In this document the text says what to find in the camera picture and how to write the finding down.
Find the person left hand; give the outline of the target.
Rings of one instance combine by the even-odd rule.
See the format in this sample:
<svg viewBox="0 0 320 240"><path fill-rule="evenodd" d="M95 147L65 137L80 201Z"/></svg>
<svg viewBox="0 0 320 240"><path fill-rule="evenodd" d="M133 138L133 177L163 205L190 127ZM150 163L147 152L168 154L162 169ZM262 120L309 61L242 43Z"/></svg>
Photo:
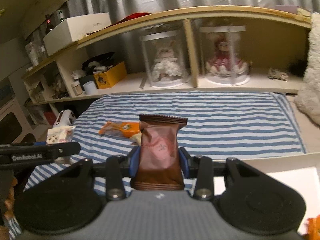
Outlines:
<svg viewBox="0 0 320 240"><path fill-rule="evenodd" d="M6 212L4 213L4 217L6 218L7 221L12 219L13 216L14 216L14 212L13 212L14 202L15 202L14 187L16 185L17 185L17 179L15 177L13 177L13 180L12 180L12 183L11 183L11 187L9 189L9 193L8 193L8 196L7 196L7 199L4 202L5 207L7 209Z"/></svg>

